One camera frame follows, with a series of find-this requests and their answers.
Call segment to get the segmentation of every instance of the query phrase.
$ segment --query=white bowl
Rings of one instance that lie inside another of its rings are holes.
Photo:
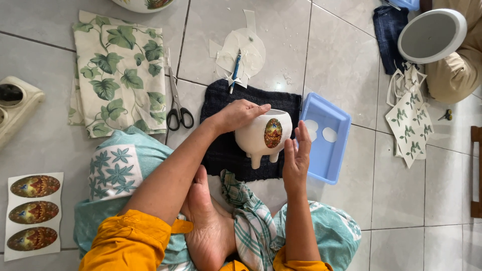
[[[246,156],[251,157],[251,167],[257,169],[263,155],[269,155],[271,163],[278,161],[278,154],[284,148],[285,140],[291,137],[292,129],[291,117],[287,112],[271,109],[236,130],[234,137]]]
[[[152,13],[165,9],[174,0],[112,0],[119,6],[139,13]]]
[[[435,62],[455,52],[466,34],[467,21],[460,12],[431,10],[405,26],[398,38],[398,51],[413,63]]]

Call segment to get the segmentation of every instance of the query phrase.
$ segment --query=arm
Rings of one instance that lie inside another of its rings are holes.
[[[295,129],[295,140],[284,143],[283,181],[288,196],[286,214],[286,261],[321,261],[306,194],[311,140],[305,123]]]
[[[207,118],[142,182],[119,215],[137,210],[172,225],[209,145],[219,135],[248,124],[270,108],[237,100]]]

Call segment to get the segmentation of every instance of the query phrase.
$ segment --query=small scissors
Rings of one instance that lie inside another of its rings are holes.
[[[173,99],[174,99],[175,105],[173,104],[173,108],[167,114],[167,127],[171,131],[177,131],[177,130],[179,130],[179,127],[181,127],[181,123],[182,123],[182,125],[186,129],[190,129],[190,128],[192,128],[192,126],[194,126],[194,118],[192,117],[191,112],[189,112],[189,110],[187,110],[186,108],[182,107],[181,102],[179,101],[179,94],[177,93],[175,76],[174,76],[174,73],[173,73],[173,69],[171,67],[169,67],[169,73],[171,74],[171,92],[173,93]],[[191,118],[191,125],[186,126],[184,114],[189,115],[189,117]],[[176,119],[177,126],[175,128],[172,128],[170,126],[171,116],[174,116],[174,118]]]
[[[447,119],[447,120],[451,121],[452,120],[452,110],[447,109],[447,111],[445,112],[445,115],[443,115],[441,118],[439,118],[439,120],[442,120],[442,119]]]

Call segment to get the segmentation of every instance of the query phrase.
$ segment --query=blue pen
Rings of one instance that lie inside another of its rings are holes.
[[[236,59],[236,66],[234,66],[233,80],[236,79],[236,75],[238,74],[238,68],[240,66],[240,60],[241,60],[241,49],[240,49],[240,52],[238,53],[238,59]],[[233,93],[234,83],[235,82],[233,82],[231,84],[231,87],[229,88],[229,94]]]

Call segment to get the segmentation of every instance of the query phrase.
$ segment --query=oval decal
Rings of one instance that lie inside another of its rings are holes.
[[[24,203],[15,207],[8,218],[19,224],[37,224],[49,221],[59,213],[59,207],[46,201]]]
[[[7,246],[16,251],[31,251],[50,246],[57,240],[57,232],[48,227],[21,230],[12,235]]]
[[[60,188],[60,182],[47,175],[34,175],[22,178],[10,186],[10,191],[24,198],[39,198],[51,195]]]
[[[281,136],[283,135],[283,128],[281,123],[277,119],[271,119],[266,124],[265,129],[265,144],[266,147],[272,149],[281,142]]]

